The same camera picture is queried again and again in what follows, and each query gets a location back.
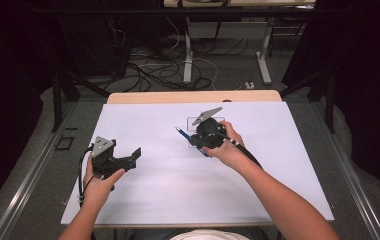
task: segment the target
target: hand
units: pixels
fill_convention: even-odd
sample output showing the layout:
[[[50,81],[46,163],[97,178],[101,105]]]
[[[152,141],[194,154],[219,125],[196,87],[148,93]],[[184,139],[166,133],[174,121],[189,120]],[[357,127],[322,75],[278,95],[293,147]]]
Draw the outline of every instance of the hand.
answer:
[[[84,176],[83,184],[87,186],[84,193],[83,207],[91,207],[100,210],[108,199],[109,193],[113,185],[124,175],[125,170],[119,169],[109,178],[101,180],[98,176],[94,176],[93,159],[91,154],[88,157],[87,169]]]
[[[242,137],[234,130],[231,123],[226,121],[221,121],[219,123],[225,127],[228,137],[236,140],[240,143],[240,145],[244,146]],[[221,162],[234,170],[237,170],[237,166],[239,165],[240,161],[249,160],[246,155],[237,149],[230,141],[224,141],[224,143],[219,148],[210,149],[203,147],[202,149],[209,156],[219,158]]]

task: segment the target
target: desk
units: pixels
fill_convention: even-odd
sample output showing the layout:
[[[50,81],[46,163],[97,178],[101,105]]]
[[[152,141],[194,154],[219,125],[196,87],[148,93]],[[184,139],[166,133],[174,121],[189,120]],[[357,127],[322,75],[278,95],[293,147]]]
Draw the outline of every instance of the desk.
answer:
[[[240,175],[188,147],[174,128],[185,129],[187,117],[218,106],[223,110],[217,115],[233,123],[266,171],[311,202],[327,220],[334,219],[287,104],[277,92],[121,93],[111,95],[104,105],[91,142],[98,135],[116,139],[115,157],[137,147],[142,156],[137,168],[116,184],[96,227],[272,225]],[[253,114],[253,109],[262,114]],[[79,210],[77,193],[75,185],[62,224],[69,224]]]
[[[164,0],[165,7],[177,8],[178,0]],[[274,6],[301,6],[312,5],[315,0],[231,0],[227,7],[274,7]],[[183,0],[183,7],[220,7],[218,3],[197,3]],[[264,84],[272,84],[265,55],[268,49],[273,18],[267,22],[223,22],[218,36],[215,36],[217,23],[215,22],[190,22],[187,18],[188,33],[186,34],[186,61],[184,67],[184,83],[191,82],[191,69],[193,52],[191,51],[191,38],[253,38],[262,39],[261,50],[256,52],[259,70]]]

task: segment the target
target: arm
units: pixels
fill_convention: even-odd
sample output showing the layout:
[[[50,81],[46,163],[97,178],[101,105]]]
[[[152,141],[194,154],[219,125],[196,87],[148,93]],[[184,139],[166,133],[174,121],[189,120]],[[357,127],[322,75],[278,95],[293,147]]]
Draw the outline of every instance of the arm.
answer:
[[[97,215],[108,199],[112,186],[124,175],[125,170],[120,169],[106,180],[93,176],[91,154],[87,161],[84,186],[88,185],[84,192],[84,202],[80,211],[68,225],[59,239],[90,239]]]
[[[221,124],[229,137],[243,145],[241,136],[230,123]],[[236,170],[249,183],[286,239],[339,239],[309,202],[258,167],[229,141],[220,148],[203,150]]]

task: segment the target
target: person's left hand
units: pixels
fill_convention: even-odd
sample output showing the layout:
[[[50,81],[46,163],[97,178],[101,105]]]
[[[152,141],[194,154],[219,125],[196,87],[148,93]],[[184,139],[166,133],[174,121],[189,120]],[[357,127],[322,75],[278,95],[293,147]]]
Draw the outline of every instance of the person's left hand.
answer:
[[[122,175],[124,175],[125,170],[119,169],[109,178],[101,180],[98,178],[99,176],[93,177],[92,160],[90,154],[87,160],[87,169],[83,180],[84,186],[88,184],[84,192],[83,207],[91,207],[100,210],[106,203],[112,186],[122,177]]]

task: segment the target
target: table leg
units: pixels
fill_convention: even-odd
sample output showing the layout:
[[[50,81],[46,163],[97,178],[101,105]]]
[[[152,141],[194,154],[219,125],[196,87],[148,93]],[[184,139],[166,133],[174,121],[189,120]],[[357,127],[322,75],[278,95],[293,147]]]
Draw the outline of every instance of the table leg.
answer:
[[[191,51],[191,42],[188,33],[186,34],[186,61],[184,62],[183,82],[188,84],[191,82],[191,69],[193,65],[193,52]]]
[[[273,18],[268,19],[267,27],[265,28],[265,34],[262,42],[262,49],[260,52],[256,52],[256,58],[258,60],[259,70],[261,71],[262,80],[265,85],[272,84],[271,77],[268,72],[267,63],[265,62],[265,56],[268,51],[268,44],[271,39],[271,32],[273,28]]]

